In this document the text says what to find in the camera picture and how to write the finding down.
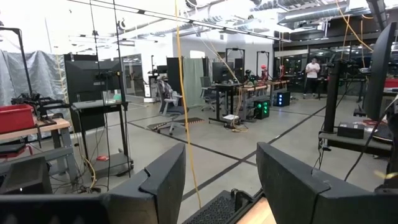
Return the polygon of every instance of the black floor mat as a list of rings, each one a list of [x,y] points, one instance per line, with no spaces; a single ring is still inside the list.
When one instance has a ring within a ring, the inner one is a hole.
[[[183,224],[224,224],[235,214],[231,193],[222,191]]]
[[[195,124],[195,123],[200,123],[200,122],[204,122],[204,121],[205,121],[205,120],[204,120],[204,119],[201,119],[201,118],[188,118],[188,124]],[[150,125],[148,125],[147,127],[148,127],[148,129],[156,130],[156,128],[161,127],[161,126],[163,126],[163,125],[165,125],[165,124],[167,124],[167,123],[169,123],[169,122],[162,122],[162,123],[157,123],[157,124],[150,124]],[[185,119],[175,120],[175,122],[178,122],[178,123],[185,123]]]

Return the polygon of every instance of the office chair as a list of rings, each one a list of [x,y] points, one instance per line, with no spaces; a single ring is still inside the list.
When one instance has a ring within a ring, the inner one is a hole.
[[[201,83],[201,94],[200,97],[204,99],[205,105],[203,105],[200,109],[204,111],[205,109],[209,108],[212,109],[213,112],[216,111],[216,108],[213,106],[213,104],[216,103],[217,100],[217,95],[214,93],[213,90],[209,90],[208,87],[211,87],[211,80],[210,77],[200,77],[200,83]],[[220,94],[220,104],[223,103],[223,94]]]
[[[180,115],[184,115],[184,107],[183,106],[175,106],[179,102],[182,96],[175,95],[177,98],[172,97],[173,90],[166,82],[162,80],[157,81],[157,89],[160,95],[160,108],[159,113],[162,116],[170,117],[171,122],[164,123],[163,125],[156,127],[155,130],[160,133],[161,129],[169,128],[169,135],[173,135],[174,128],[183,128],[185,129],[185,125],[183,123],[175,122],[174,120],[178,118]]]

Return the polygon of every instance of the gray floor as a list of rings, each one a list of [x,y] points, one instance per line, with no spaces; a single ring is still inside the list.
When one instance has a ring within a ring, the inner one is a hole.
[[[184,130],[176,129],[171,138],[167,131],[157,134],[146,129],[149,124],[167,121],[167,118],[157,116],[157,105],[143,105],[140,99],[132,98],[134,104],[129,106],[127,112],[128,134],[131,155],[134,159],[134,172],[143,169],[167,149],[179,142],[185,142],[187,137]],[[356,98],[344,99],[336,114],[336,122],[352,117],[354,108],[357,107]],[[222,190],[239,189],[250,194],[260,189],[255,156],[257,142],[269,142],[274,147],[296,157],[297,159],[314,165],[317,157],[317,135],[323,122],[323,109],[326,99],[306,99],[284,107],[271,108],[270,118],[256,123],[248,123],[249,131],[246,133],[232,133],[222,125],[214,122],[209,124],[207,118],[214,116],[213,112],[201,112],[199,108],[190,110],[189,117],[199,117],[206,121],[190,126],[191,140],[193,143],[193,161],[199,185],[202,205],[209,202]],[[109,114],[109,144],[111,152],[122,148],[119,117],[117,113]],[[88,133],[88,147],[90,152],[98,143],[98,154],[107,155],[106,135],[103,129],[92,130]],[[50,141],[44,142],[44,149],[51,148]],[[332,149],[325,153],[322,170],[338,178],[344,178],[349,168],[357,158],[357,152],[343,149]],[[75,149],[75,157],[81,164],[79,150]],[[373,159],[365,155],[349,178],[349,182],[366,190],[373,190],[382,183],[382,179],[374,174],[375,170],[384,172],[386,162]],[[110,187],[115,187],[124,182],[124,177],[110,177]],[[107,179],[102,178],[98,184],[106,185]],[[67,188],[59,192],[68,192]],[[183,222],[198,210],[198,199],[195,195],[190,162],[187,158],[187,176],[184,188],[183,202],[180,209],[179,223]]]

